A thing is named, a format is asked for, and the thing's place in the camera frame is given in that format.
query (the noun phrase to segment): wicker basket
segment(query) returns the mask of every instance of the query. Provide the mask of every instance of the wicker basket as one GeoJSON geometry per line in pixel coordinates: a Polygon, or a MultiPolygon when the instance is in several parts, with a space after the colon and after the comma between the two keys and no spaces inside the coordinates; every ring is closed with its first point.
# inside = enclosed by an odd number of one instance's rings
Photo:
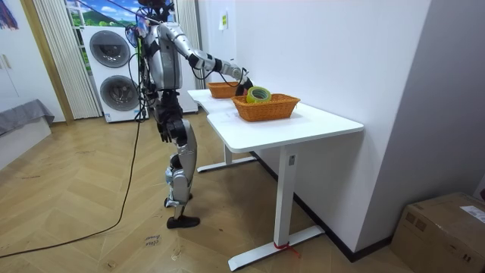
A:
{"type": "MultiPolygon", "coordinates": [[[[229,82],[229,84],[236,86],[238,82],[229,82]]],[[[216,99],[229,99],[236,95],[237,87],[231,87],[227,83],[207,83],[207,86],[211,90],[212,97],[216,99]]]]}
{"type": "Polygon", "coordinates": [[[269,121],[289,118],[300,99],[284,94],[272,94],[271,101],[248,103],[246,96],[232,98],[239,116],[246,121],[269,121]]]}

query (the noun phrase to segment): table leg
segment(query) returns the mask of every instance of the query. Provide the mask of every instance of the table leg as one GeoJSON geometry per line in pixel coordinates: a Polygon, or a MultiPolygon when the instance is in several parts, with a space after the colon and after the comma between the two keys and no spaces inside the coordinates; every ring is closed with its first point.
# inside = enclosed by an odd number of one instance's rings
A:
{"type": "Polygon", "coordinates": [[[254,160],[256,160],[256,157],[254,156],[233,160],[233,153],[227,148],[225,144],[223,144],[223,150],[224,150],[224,162],[198,167],[197,172],[201,173],[204,171],[213,171],[220,168],[234,166],[234,165],[238,165],[246,162],[253,162],[254,160]]]}
{"type": "Polygon", "coordinates": [[[288,243],[290,246],[293,246],[324,232],[321,227],[315,225],[289,235],[293,191],[295,188],[296,163],[298,161],[297,152],[298,150],[295,146],[282,146],[280,148],[280,171],[278,174],[274,243],[268,243],[264,246],[239,254],[238,256],[234,256],[228,262],[231,271],[283,250],[277,249],[274,244],[277,246],[284,246],[288,243]]]}

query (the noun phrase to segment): dryer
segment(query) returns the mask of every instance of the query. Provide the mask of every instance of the dryer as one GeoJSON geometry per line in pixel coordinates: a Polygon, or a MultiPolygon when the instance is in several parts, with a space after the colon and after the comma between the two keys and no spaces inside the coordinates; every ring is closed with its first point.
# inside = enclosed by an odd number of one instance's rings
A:
{"type": "Polygon", "coordinates": [[[136,49],[128,43],[125,29],[84,26],[80,32],[106,121],[132,121],[139,112],[139,74],[137,56],[130,61],[136,49]]]}

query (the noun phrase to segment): humanoid robot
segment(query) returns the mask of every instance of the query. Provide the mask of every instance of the humanoid robot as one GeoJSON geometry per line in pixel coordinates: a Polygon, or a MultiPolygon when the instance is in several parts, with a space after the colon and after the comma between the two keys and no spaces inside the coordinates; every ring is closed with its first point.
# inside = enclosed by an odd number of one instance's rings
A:
{"type": "Polygon", "coordinates": [[[139,0],[139,3],[154,11],[151,19],[160,22],[151,21],[142,37],[142,57],[146,60],[140,66],[142,92],[154,108],[162,141],[174,142],[177,147],[177,153],[171,156],[170,165],[165,171],[170,192],[164,206],[175,207],[174,216],[167,220],[167,228],[195,227],[200,219],[183,214],[192,197],[190,189],[196,170],[197,142],[189,121],[182,117],[182,108],[177,100],[177,89],[182,86],[178,56],[182,55],[193,70],[213,71],[238,80],[236,95],[242,95],[244,89],[252,87],[252,82],[244,68],[194,49],[179,24],[166,22],[173,4],[166,5],[160,0],[139,0]]]}

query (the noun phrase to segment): white table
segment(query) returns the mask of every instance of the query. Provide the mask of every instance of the white table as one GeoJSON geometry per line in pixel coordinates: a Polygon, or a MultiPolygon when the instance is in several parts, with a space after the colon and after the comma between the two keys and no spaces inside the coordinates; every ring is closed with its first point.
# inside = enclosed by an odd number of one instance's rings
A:
{"type": "MultiPolygon", "coordinates": [[[[209,89],[189,90],[189,95],[192,96],[195,102],[204,108],[207,114],[214,114],[217,112],[225,112],[236,109],[231,99],[212,98],[211,91],[209,89]]],[[[253,162],[256,160],[254,156],[233,159],[233,154],[225,144],[223,145],[222,150],[224,151],[224,162],[198,167],[197,172],[202,173],[204,171],[213,171],[242,163],[253,162]]]]}
{"type": "MultiPolygon", "coordinates": [[[[277,246],[284,246],[287,243],[292,246],[322,234],[324,231],[316,225],[295,234],[289,234],[295,171],[299,158],[298,144],[359,132],[364,130],[364,126],[303,103],[296,105],[290,118],[248,122],[239,117],[230,99],[213,99],[208,89],[191,90],[189,94],[208,112],[209,123],[224,141],[226,149],[231,152],[251,152],[280,147],[274,243],[277,246]]],[[[234,256],[229,260],[230,270],[234,271],[281,251],[274,246],[274,243],[234,256]]]]}

